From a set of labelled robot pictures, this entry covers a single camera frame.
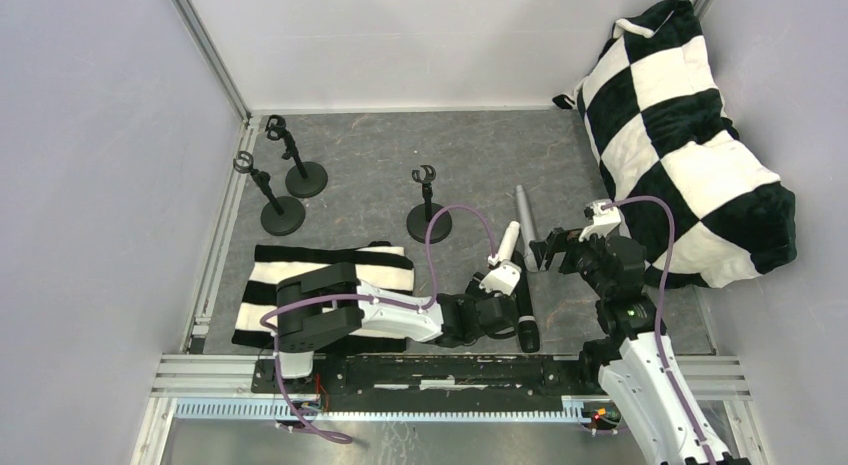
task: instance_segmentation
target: purple cable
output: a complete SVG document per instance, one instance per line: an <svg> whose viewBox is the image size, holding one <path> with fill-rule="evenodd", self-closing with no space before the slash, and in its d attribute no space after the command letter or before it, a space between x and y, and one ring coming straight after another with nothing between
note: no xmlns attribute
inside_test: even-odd
<svg viewBox="0 0 848 465"><path fill-rule="evenodd" d="M698 422L697 419L695 419L695 412L692 410L692 406L689 405L689 401L686 400L686 397L683 395L683 389L680 387L680 383L677 382L677 378L675 378L674 374L672 374L669 370L669 367L671 365L668 360L668 355L665 353L665 347L662 343L662 333L660 332L660 327L662 325L662 315L665 309L665 283L668 279L669 268L671 268L671 252L674 248L674 215L671 213L671 208L669 208L668 204L662 201L661 199L657 197L652 197L650 195L625 198L606 204L601 208L606 210L611 207L621 207L622 205L627 205L629 203L635 202L656 203L657 205L662 207L666 217L668 218L668 251L666 251L665 254L665 265L663 265L662 275L660 275L660 292L659 298L657 299L657 316L654 318L654 339L657 342L657 350L660 352L660 361L662 362L663 369L665 369L665 376L668 377L668 381L669 383L671 383L671 388L674 389L674 393L677 395L678 400L680 400L680 404L683 406L683 411L686 412L686 417L689 419L689 423L695 430L695 436L697 436L698 440L701 442L701 447L704 449L704 454L707 456L707 460L709 460L710 465L716 465L716 459L713 455L713 451L706 443L707 436L704 434L704 430L701 428L701 424Z"/></svg>
<svg viewBox="0 0 848 465"><path fill-rule="evenodd" d="M436 282L436 267L433 266L433 258L430 256L430 235L433 233L433 225L436 224L436 221L442 215L448 213L451 210L465 210L466 212L473 213L477 215L477 218L483 222L483 228L486 229L486 235L489 236L489 247L492 249L492 256L494 257L498 253L498 246L495 242L495 235L492 233L492 228L489 227L489 222L483 217L483 215L477 210L467 207L465 205L448 205L447 207L442 208L438 212L433 215L433 218L430 219L430 223L427 225L427 233L424 234L424 252L427 254L427 266L430 267L430 282L433 284L433 294L430 296L430 300L427 301L424 305L421 306L422 309L427 310L436 303L436 295L439 293L439 285Z"/></svg>
<svg viewBox="0 0 848 465"><path fill-rule="evenodd" d="M492 233L491 227L489 227L489 223L486 222L486 219L483 217L483 215L480 212L478 212L477 210L474 210L471 207L466 207L465 205L450 205L450 206L447 206L447 207L439 210L438 212L436 212L435 215L433 215L433 218L430 220L430 224L427 226L427 234L424 236L424 250L427 253L427 265L430 267L430 279L432 280L432 284L433 284L433 294L430 297L430 300L426 304L422 305L421 307L419 307L418 305L415 305L415 304L406 303L406 302L402 302L400 300L394 300L394 299L391 299L391 298L381 298L380 299L381 303L386 303L386 304L389 304L389 305L394 305L394 306L397 306L397 307L406 308L408 310L419 310L419 309L427 310L436 303L436 295L438 294L438 285L436 283L436 269L433 266L433 259L430 257L430 234L433 231L433 224L436 223L436 220L438 220L439 217L441 217L442 215L447 213L449 210L465 210L465 211L471 212L474 215L476 215L477 218L479 218L480 221L483 222L483 227L486 229L486 234L489 236L489 245L491 246L491 249L492 249L492 256L494 256L497 253L497 248L496 248L496 245L495 245L495 236ZM357 300L357 301L366 300L366 301L370 302L374 299L375 299L375 297L370 296L370 295L359 295L359 294L355 294L355 293L344 293L344 294L336 294L336 295L326 295L326 296L323 296L323 297L307 298L307 299L304 299L304 300L299 300L299 301L294 302L294 303L290 303L288 305L283 305L282 307L279 307L275 310L272 310L272 311L266 313L265 315L262 316L262 318L259 319L259 323L263 327L266 327L266 328L274 331L274 333L273 333L273 335L274 335L274 369L276 370L276 374L277 374L277 386L280 388L280 393L283 395L283 400L285 400L286 404L289 406L289 410L291 410L291 412L294 414L294 416L297 417L297 419L300 421L300 423L302 423L303 426L305 427L303 429L292 429L292 431L296 431L296 432L299 432L299 433L312 433L312 434L320 436L321 438L324 438L325 440L329 440L333 443L338 443L338 444L341 444L341 445L350 445L351 443L353 443L353 437L351 437L350 435L346 435L346 434L341 433L341 432L332 432L332 431L328 431L328 430L319 429L318 427L313 425L312 422L306 420L306 418L303 416L303 414L300 413L300 410L298 410L294 406L294 403L292 402L291 398L289 398L288 392L286 392L286 385L285 385L285 382L283 381L282 366L280 365L280 338L276 333L277 327L275 327L274 325L271 325L268 321L271 320L274 317L279 317L280 315L282 315L284 313L288 313L288 312L291 312L293 310L297 310L297 309L303 308L303 307L308 307L308 306L311 306L311 305L318 305L318 304L323 304L323 303L328 303L328 302L333 302L333 301L338 301L338 300Z"/></svg>

